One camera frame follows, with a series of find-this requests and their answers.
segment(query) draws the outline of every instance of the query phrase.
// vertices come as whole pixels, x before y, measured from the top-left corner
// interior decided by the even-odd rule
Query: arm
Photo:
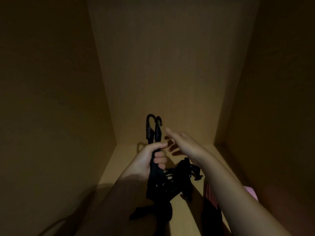
[[[189,135],[166,129],[184,155],[199,166],[211,186],[221,209],[235,235],[265,236],[291,234],[257,202],[234,176],[206,149]]]
[[[144,147],[120,175],[94,217],[79,229],[76,236],[122,235],[135,209],[139,189],[149,178],[152,152],[166,146],[167,143],[153,143]],[[166,152],[159,151],[154,156],[154,162],[165,169]]]

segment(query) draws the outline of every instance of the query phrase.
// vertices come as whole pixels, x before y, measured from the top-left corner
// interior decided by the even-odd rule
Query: wooden surface
[[[226,145],[262,204],[315,232],[315,0],[262,0]]]
[[[223,131],[230,114],[258,1],[88,0],[117,143],[145,140],[149,113],[163,128],[213,143],[219,118]]]
[[[98,202],[100,203],[106,193],[108,188],[114,184],[123,170],[129,165],[132,159],[137,154],[137,149],[142,149],[143,145],[136,144],[118,144],[113,152],[113,155],[108,162],[108,165],[104,171],[104,174],[100,180],[100,195],[98,196]],[[231,171],[230,167],[224,161],[220,153],[212,144],[205,144],[204,147],[209,150],[224,166]],[[167,167],[174,167],[180,160],[184,159],[184,156],[170,156]],[[183,200],[180,195],[177,195],[171,200],[173,208],[173,218],[169,224],[169,230],[167,235],[187,235],[187,236],[197,236],[201,235],[201,212],[203,210],[203,181],[204,177],[199,181],[194,181],[193,177],[191,182],[194,186],[193,201],[188,204]],[[143,198],[140,200],[140,206],[150,205],[152,202],[145,199],[145,191],[143,192]],[[228,227],[226,219],[223,216],[223,222]],[[146,216],[142,219],[129,221],[125,235],[153,235],[156,229],[156,218],[152,215]]]
[[[116,143],[85,0],[0,13],[0,234],[34,236],[99,182]]]

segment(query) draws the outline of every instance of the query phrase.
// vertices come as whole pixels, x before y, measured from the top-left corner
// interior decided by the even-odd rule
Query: pink fabric
[[[258,197],[252,187],[244,186],[244,188],[258,201]]]

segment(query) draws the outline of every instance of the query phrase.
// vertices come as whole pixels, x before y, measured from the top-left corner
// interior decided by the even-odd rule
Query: black object
[[[150,117],[155,121],[155,131],[150,126]],[[160,142],[162,138],[162,119],[153,114],[147,116],[146,133],[148,144]],[[144,217],[146,214],[154,213],[157,217],[157,230],[154,235],[164,235],[167,222],[172,219],[173,209],[170,203],[171,199],[182,192],[183,197],[189,202],[192,201],[192,184],[190,181],[191,172],[195,174],[195,180],[200,180],[200,168],[190,164],[186,157],[181,160],[175,168],[168,168],[166,172],[153,162],[154,154],[160,149],[152,153],[150,162],[150,175],[147,185],[147,198],[154,202],[153,206],[138,207],[129,219],[137,219]]]

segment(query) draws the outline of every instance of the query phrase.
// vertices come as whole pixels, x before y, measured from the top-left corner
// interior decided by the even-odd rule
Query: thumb
[[[151,144],[147,145],[147,149],[151,153],[157,149],[163,149],[165,147],[167,147],[167,143],[161,143],[161,142],[151,143]]]
[[[176,142],[179,142],[181,140],[181,136],[177,132],[170,130],[168,127],[166,128],[166,132]]]

